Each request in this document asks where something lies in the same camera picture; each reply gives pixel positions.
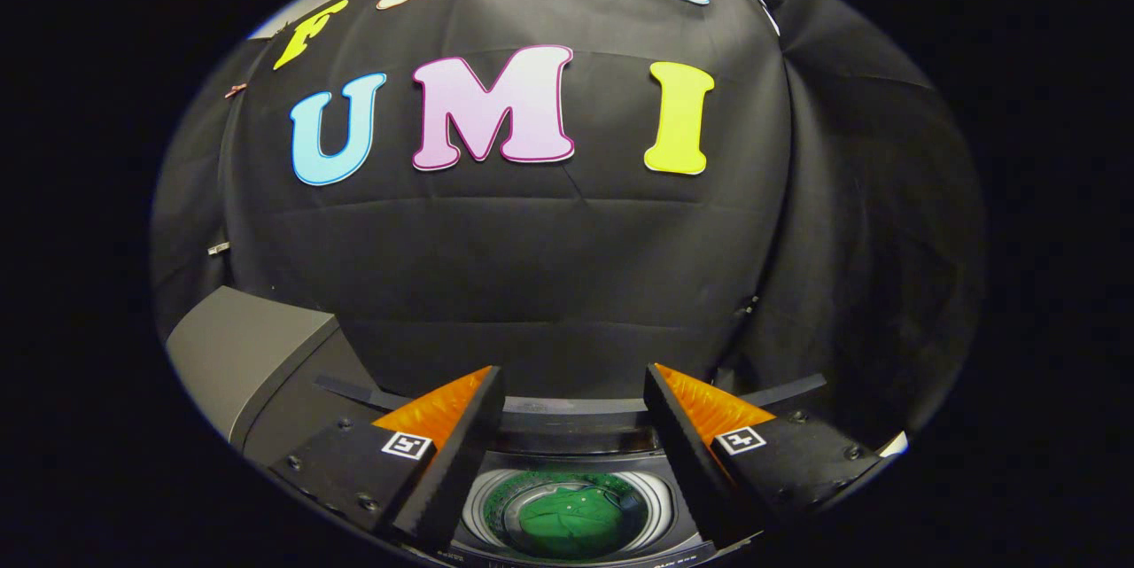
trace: black cloth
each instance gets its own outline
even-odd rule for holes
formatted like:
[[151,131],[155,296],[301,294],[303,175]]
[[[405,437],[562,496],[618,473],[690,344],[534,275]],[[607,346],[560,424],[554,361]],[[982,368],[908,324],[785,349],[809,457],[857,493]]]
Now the black cloth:
[[[349,0],[280,70],[290,28],[248,78],[218,80],[248,83],[220,184],[198,177],[222,195],[237,289],[336,314],[376,381],[406,396],[498,363],[514,396],[640,397],[645,363],[709,380],[731,355],[758,388],[826,374],[827,417],[883,424],[879,438],[916,430],[941,401],[982,293],[975,175],[929,80],[843,2],[765,0],[777,36],[759,0],[376,1]],[[562,73],[574,156],[503,160],[506,122],[483,163],[463,152],[445,171],[414,169],[413,70],[460,56],[491,86],[533,44],[574,51]],[[659,60],[716,79],[700,176],[643,163]],[[322,144],[336,153],[341,87],[376,71],[388,79],[367,160],[338,184],[304,185],[291,107],[331,92]],[[188,161],[168,161],[166,176]],[[194,188],[177,192],[155,220],[203,207]],[[204,256],[188,229],[155,226],[154,246]],[[162,330],[211,282],[159,288]]]

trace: blue letter u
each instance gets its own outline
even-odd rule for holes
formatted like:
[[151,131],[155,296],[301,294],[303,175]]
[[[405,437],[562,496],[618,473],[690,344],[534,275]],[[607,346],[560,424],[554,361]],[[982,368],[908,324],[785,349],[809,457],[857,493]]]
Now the blue letter u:
[[291,108],[291,164],[299,180],[331,185],[361,168],[374,137],[374,93],[382,83],[386,75],[365,75],[342,86],[342,95],[350,100],[347,144],[335,156],[325,155],[319,144],[323,108],[331,101],[331,92],[314,93]]

